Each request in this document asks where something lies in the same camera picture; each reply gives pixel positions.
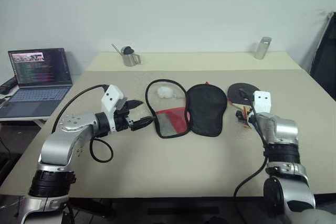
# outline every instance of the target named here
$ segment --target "gray laptop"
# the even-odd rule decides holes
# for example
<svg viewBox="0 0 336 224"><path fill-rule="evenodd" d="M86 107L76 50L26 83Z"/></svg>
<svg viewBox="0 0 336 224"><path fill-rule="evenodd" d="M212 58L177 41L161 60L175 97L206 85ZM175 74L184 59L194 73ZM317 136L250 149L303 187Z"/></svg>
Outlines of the gray laptop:
<svg viewBox="0 0 336 224"><path fill-rule="evenodd" d="M63 48L9 51L19 90L0 118L50 116L72 86Z"/></svg>

